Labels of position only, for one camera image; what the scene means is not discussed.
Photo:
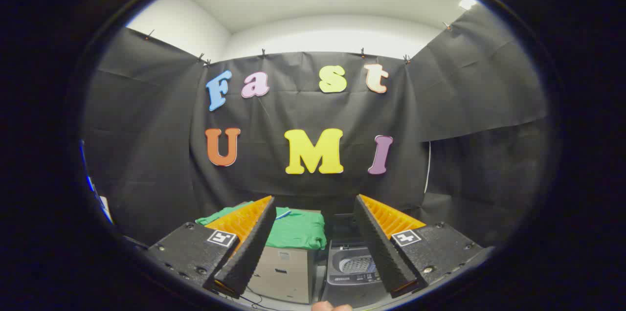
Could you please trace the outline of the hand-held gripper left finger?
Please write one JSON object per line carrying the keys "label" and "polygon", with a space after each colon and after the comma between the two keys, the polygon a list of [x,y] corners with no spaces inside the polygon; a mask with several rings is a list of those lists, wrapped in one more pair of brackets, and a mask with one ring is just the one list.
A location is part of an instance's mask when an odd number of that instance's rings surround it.
{"label": "hand-held gripper left finger", "polygon": [[274,197],[264,197],[206,225],[185,222],[150,246],[147,255],[186,284],[239,298],[276,217]]}

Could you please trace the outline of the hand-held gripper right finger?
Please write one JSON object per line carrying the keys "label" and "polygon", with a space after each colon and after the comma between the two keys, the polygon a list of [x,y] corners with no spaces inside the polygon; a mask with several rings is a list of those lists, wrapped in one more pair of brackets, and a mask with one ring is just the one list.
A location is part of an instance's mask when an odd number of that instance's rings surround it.
{"label": "hand-held gripper right finger", "polygon": [[394,298],[451,278],[483,250],[446,222],[428,225],[365,195],[356,197],[353,217]]}

